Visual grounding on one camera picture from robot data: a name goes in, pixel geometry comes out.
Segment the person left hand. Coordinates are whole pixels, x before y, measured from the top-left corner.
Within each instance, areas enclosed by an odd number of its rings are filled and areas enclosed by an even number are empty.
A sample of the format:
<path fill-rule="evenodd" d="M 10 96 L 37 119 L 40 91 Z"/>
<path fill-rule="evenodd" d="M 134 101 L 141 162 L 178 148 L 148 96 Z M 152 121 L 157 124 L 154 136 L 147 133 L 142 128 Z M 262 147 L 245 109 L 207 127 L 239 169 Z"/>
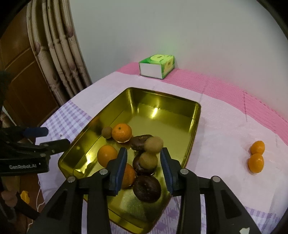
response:
<path fill-rule="evenodd" d="M 4 191 L 1 192 L 1 197 L 9 207 L 15 207 L 18 199 L 16 194 L 20 191 L 20 176 L 3 176 L 1 181 L 4 186 Z"/>

